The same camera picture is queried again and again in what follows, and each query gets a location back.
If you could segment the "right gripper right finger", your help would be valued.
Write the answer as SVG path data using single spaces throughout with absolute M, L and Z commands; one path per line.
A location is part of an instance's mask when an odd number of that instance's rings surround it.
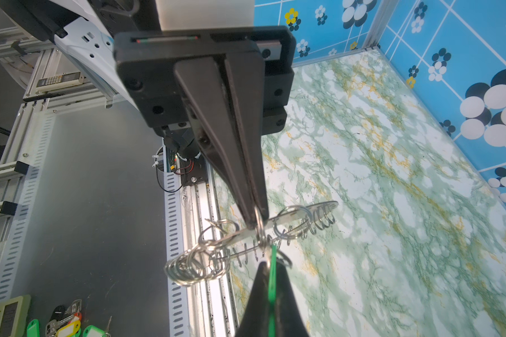
M 305 336 L 309 333 L 302 321 L 287 268 L 277 260 L 275 272 L 275 336 Z

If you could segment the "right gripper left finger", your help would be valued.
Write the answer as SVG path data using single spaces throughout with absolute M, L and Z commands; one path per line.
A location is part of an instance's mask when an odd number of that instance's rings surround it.
M 268 301 L 269 268 L 266 262 L 259 264 L 250 297 L 236 332 L 239 336 L 268 336 L 270 303 Z

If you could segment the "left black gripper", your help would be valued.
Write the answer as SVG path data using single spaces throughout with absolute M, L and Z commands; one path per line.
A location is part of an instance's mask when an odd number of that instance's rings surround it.
M 148 127 L 165 136 L 187 129 L 189 119 L 202 155 L 229 187 L 250 230 L 257 215 L 261 220 L 269 216 L 262 116 L 264 134 L 285 126 L 296 46 L 284 26 L 122 32 L 115 37 L 118 77 Z M 239 53 L 249 49 L 253 51 Z M 216 64 L 227 53 L 236 120 Z

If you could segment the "green key tag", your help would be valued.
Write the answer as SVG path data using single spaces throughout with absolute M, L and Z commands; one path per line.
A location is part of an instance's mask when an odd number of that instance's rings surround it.
M 268 278 L 268 337 L 276 337 L 275 301 L 276 301 L 276 274 L 277 274 L 277 246 L 271 246 L 271 258 Z

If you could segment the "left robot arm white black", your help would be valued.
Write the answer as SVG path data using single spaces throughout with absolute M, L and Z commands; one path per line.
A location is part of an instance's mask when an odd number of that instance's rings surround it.
M 253 24 L 254 2 L 0 1 L 126 98 L 164 146 L 203 157 L 247 227 L 269 217 L 261 138 L 283 130 L 296 39 Z

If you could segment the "bunch of coloured key tags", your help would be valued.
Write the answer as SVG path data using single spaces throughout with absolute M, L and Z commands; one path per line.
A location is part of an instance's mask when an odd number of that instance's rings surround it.
M 26 336 L 46 336 L 46 337 L 108 337 L 110 334 L 110 324 L 112 318 L 108 320 L 105 329 L 94 325 L 83 326 L 82 324 L 82 300 L 74 300 L 67 308 L 65 306 L 55 307 L 50 320 L 44 327 L 44 333 L 40 334 L 41 328 L 39 320 L 33 319 L 28 323 Z

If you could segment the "grey calculator device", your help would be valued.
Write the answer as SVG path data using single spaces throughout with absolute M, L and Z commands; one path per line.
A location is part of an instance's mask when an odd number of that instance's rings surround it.
M 81 72 L 72 72 L 67 74 L 60 74 L 54 77 L 42 78 L 37 82 L 36 92 L 47 93 L 50 91 L 57 91 L 64 88 L 70 88 L 84 84 L 85 77 Z

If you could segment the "green handheld device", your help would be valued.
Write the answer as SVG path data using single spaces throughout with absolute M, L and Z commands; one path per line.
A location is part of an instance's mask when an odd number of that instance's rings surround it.
M 23 295 L 0 302 L 0 337 L 21 337 L 26 330 L 31 296 Z

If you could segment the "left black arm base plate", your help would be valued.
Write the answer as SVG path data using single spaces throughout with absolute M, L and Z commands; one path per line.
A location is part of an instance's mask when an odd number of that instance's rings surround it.
M 202 156 L 182 160 L 177 153 L 171 152 L 169 159 L 170 170 L 180 178 L 183 187 L 208 182 L 207 163 Z

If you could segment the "left rear aluminium post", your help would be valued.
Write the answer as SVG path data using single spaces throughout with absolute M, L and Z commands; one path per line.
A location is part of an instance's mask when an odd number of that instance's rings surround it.
M 368 39 L 376 40 L 382 36 L 398 4 L 399 0 L 379 1 L 376 7 L 377 12 L 368 31 Z

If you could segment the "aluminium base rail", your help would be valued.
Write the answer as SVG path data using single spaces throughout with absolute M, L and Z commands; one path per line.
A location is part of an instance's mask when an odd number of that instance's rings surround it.
M 84 84 L 23 102 L 1 163 L 0 306 L 28 295 L 27 320 L 82 303 L 112 336 L 233 336 L 228 278 L 192 287 L 164 265 L 217 219 L 213 182 L 158 173 L 162 146 L 140 113 Z

